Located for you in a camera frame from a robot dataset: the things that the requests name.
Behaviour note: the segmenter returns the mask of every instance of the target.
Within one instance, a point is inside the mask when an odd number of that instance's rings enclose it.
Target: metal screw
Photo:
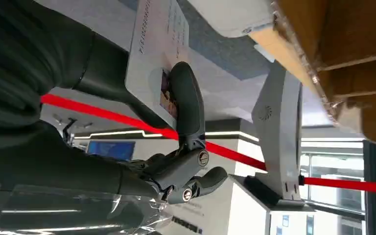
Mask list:
[[[247,33],[250,33],[251,31],[252,31],[252,28],[248,27],[247,29],[243,30],[242,33],[247,34]]]
[[[209,160],[210,160],[210,157],[207,151],[201,152],[200,156],[198,156],[198,163],[200,164],[200,166],[206,166]]]
[[[184,192],[182,193],[182,200],[184,202],[187,202],[191,199],[192,197],[192,190],[190,188],[187,188],[184,190]]]

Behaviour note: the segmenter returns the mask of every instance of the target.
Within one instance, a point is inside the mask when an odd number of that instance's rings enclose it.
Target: plastic bag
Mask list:
[[[0,235],[143,235],[171,218],[167,203],[147,197],[0,185]]]

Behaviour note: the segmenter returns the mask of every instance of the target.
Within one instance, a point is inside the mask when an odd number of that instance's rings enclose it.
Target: red rope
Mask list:
[[[178,139],[178,134],[170,129],[156,129],[148,124],[144,123],[141,120],[134,119],[125,115],[117,114],[108,110],[100,109],[98,107],[94,107],[88,104],[83,104],[77,101],[65,99],[56,95],[46,94],[42,96],[41,101],[45,104],[54,105],[60,108],[69,109],[73,111],[77,111],[80,113],[85,113],[93,116],[97,116],[100,118],[105,118],[117,122],[121,122],[123,124],[127,124],[130,126],[137,127],[139,129],[156,133],[162,134],[164,137],[169,139]],[[258,168],[262,170],[266,170],[266,165],[264,162],[246,156],[244,154],[238,153],[231,149],[222,147],[215,143],[207,142],[206,149],[212,153],[218,154],[225,158]],[[335,188],[346,188],[346,189],[355,189],[355,190],[364,190],[370,192],[376,192],[376,183],[370,182],[357,182],[357,181],[349,181],[349,180],[331,180],[331,179],[319,179],[319,178],[305,178],[305,184],[307,185],[319,185],[319,186],[326,186],[326,187],[335,187]]]
[[[376,192],[376,183],[373,183],[373,182],[360,182],[360,181],[351,181],[351,180],[332,180],[332,179],[320,179],[320,178],[307,177],[305,178],[305,184]]]
[[[121,122],[123,124],[127,124],[130,126],[137,127],[139,129],[149,131],[156,134],[162,134],[164,137],[169,139],[178,140],[178,134],[170,129],[156,129],[148,124],[144,123],[141,120],[134,119],[122,114],[117,114],[108,110],[100,109],[98,107],[94,107],[88,104],[83,104],[77,101],[65,99],[53,94],[46,94],[41,97],[41,102],[44,104],[54,105],[60,108],[69,109],[73,111],[77,111],[84,114],[94,115],[100,118],[105,118],[108,120],[113,120],[117,122]],[[218,154],[220,156],[226,157],[228,159],[241,162],[247,165],[250,165],[255,168],[259,168],[262,170],[266,170],[266,165],[264,162],[246,156],[244,154],[238,153],[236,151],[232,151],[220,145],[207,142],[206,149],[212,153]]]

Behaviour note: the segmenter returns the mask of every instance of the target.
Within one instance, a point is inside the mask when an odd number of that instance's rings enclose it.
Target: stanchion post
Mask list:
[[[376,143],[363,141],[364,179],[376,182]],[[365,220],[367,235],[376,235],[376,193],[365,192]]]

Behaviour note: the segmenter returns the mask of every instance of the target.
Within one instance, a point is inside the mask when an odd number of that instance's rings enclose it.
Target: window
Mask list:
[[[276,235],[282,235],[282,228],[276,228]]]
[[[288,227],[282,224],[285,216]],[[272,214],[270,235],[362,235],[363,230],[361,220],[316,211],[313,214]]]
[[[306,235],[313,235],[313,215],[306,217]]]
[[[118,160],[131,160],[134,148],[134,141],[91,141],[87,152]]]
[[[309,177],[309,155],[303,154],[301,156],[301,175]],[[309,185],[299,186],[301,198],[307,200],[309,198]]]
[[[288,215],[284,215],[283,216],[283,223],[282,223],[283,227],[289,227],[289,216]]]
[[[312,177],[340,180],[364,180],[364,160],[358,156],[312,155]],[[311,186],[309,200],[354,211],[364,210],[364,192],[358,190]]]

